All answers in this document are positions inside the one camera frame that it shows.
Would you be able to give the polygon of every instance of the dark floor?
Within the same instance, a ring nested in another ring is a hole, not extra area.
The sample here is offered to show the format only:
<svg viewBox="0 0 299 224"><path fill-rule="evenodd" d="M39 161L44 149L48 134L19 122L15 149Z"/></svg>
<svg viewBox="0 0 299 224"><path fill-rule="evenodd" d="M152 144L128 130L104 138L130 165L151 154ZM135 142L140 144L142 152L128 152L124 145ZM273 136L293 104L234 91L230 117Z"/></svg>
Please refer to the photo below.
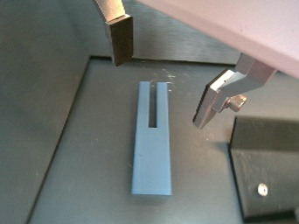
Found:
<svg viewBox="0 0 299 224"><path fill-rule="evenodd" d="M223 69L91 61L31 223L243 223L229 157L237 114L225 111L203 130L193 125L205 86ZM131 194L139 81L170 83L170 197ZM298 96L299 80L278 73L238 114L299 120Z"/></svg>

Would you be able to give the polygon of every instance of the bolt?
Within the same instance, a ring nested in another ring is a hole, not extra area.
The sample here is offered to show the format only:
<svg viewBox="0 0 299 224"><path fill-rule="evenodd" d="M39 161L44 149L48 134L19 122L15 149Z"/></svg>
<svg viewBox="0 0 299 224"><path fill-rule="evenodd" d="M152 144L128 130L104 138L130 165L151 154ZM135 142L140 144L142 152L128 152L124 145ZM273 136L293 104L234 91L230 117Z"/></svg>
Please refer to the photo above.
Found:
<svg viewBox="0 0 299 224"><path fill-rule="evenodd" d="M231 108L235 112L239 112L247 99L249 98L243 94L230 97L227 102L227 105L229 105L227 107Z"/></svg>
<svg viewBox="0 0 299 224"><path fill-rule="evenodd" d="M258 188L257 188L257 191L258 191L258 194L262 196L262 197L266 197L267 196L267 185L266 184L259 184L258 185Z"/></svg>

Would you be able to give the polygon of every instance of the gray surface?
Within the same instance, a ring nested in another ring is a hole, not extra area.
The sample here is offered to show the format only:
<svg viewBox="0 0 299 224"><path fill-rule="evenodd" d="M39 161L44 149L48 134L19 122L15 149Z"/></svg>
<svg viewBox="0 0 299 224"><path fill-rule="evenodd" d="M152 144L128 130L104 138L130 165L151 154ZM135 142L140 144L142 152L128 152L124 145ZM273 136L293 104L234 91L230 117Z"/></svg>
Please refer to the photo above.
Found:
<svg viewBox="0 0 299 224"><path fill-rule="evenodd" d="M94 60L34 212L42 223L242 223L229 158L235 114L193 116L222 66ZM172 196L131 195L139 81L170 82ZM299 80L277 74L241 115L299 120Z"/></svg>
<svg viewBox="0 0 299 224"><path fill-rule="evenodd" d="M0 222L26 223L88 62L63 1L0 2Z"/></svg>
<svg viewBox="0 0 299 224"><path fill-rule="evenodd" d="M110 56L103 19L92 0L64 0L70 16L79 23L79 33L91 55ZM234 64L239 52L189 25L135 0L124 0L126 13L135 18L135 58L189 60Z"/></svg>

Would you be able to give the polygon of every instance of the blue block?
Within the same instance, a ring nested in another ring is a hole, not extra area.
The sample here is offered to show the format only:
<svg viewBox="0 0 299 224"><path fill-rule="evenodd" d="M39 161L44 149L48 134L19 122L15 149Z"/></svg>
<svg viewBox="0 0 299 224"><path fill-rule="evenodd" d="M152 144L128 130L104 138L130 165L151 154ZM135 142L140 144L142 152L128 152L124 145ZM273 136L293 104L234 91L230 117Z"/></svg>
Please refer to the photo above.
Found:
<svg viewBox="0 0 299 224"><path fill-rule="evenodd" d="M172 194L168 90L167 83L156 85L156 128L148 127L151 83L139 84L135 132L134 194Z"/></svg>

